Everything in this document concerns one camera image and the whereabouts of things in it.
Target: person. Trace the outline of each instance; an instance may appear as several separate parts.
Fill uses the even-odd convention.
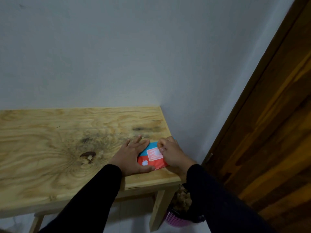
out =
[[[141,166],[137,156],[150,141],[138,136],[127,140],[119,151],[65,206],[60,214],[39,232],[102,233],[109,210],[120,189],[122,176],[153,171]],[[173,137],[161,138],[158,148],[167,164],[187,174],[187,186],[193,201],[199,201],[212,233],[275,232],[255,211],[190,159]]]

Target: person's left hand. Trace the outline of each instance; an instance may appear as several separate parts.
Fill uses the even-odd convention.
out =
[[[135,138],[132,142],[130,142],[130,139],[127,139],[118,152],[116,152],[108,162],[108,164],[118,166],[122,171],[122,176],[130,176],[136,173],[151,172],[155,170],[154,166],[141,166],[137,163],[137,156],[146,149],[150,143],[150,140],[141,141],[141,139],[141,135]]]

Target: wooden door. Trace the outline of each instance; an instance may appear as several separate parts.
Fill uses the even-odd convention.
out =
[[[311,232],[311,1],[203,163],[278,232]]]

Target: pink basket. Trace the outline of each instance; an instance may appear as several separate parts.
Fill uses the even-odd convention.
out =
[[[172,212],[167,211],[165,214],[165,221],[172,227],[185,227],[190,225],[192,222],[180,219],[176,217]]]

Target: gray wall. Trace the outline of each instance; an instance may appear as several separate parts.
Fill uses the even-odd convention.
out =
[[[0,0],[0,109],[161,105],[202,161],[293,0]]]

